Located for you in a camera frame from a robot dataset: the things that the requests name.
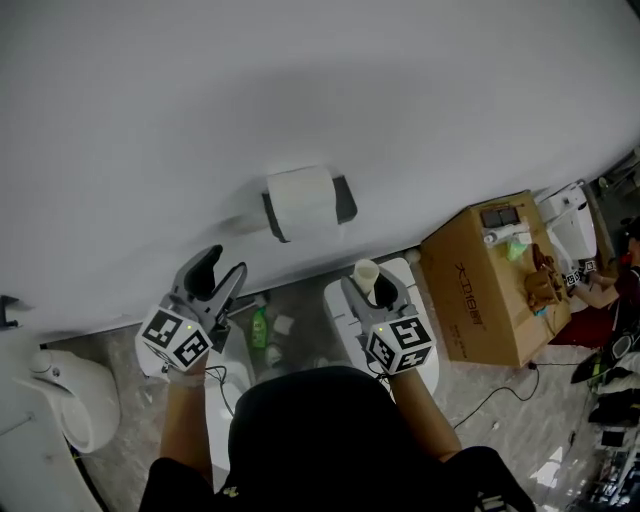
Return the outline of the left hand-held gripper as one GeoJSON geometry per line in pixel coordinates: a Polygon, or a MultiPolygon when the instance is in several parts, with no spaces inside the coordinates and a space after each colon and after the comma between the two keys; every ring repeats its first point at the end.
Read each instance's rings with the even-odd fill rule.
{"type": "Polygon", "coordinates": [[[193,256],[176,273],[171,292],[149,311],[135,336],[143,372],[184,372],[209,352],[223,351],[230,333],[228,310],[248,269],[244,262],[237,264],[216,286],[214,267],[222,252],[216,244],[193,256]]]}

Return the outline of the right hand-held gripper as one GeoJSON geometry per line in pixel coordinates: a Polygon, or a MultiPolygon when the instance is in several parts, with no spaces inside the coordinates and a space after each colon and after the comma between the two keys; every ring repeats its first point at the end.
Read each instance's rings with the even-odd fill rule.
{"type": "Polygon", "coordinates": [[[428,317],[411,304],[402,280],[393,273],[380,273],[374,284],[376,305],[353,278],[342,277],[340,284],[352,314],[360,321],[373,319],[363,329],[363,349],[384,374],[396,375],[427,362],[433,350],[433,332],[428,317]],[[383,315],[386,309],[399,310],[383,315]]]}

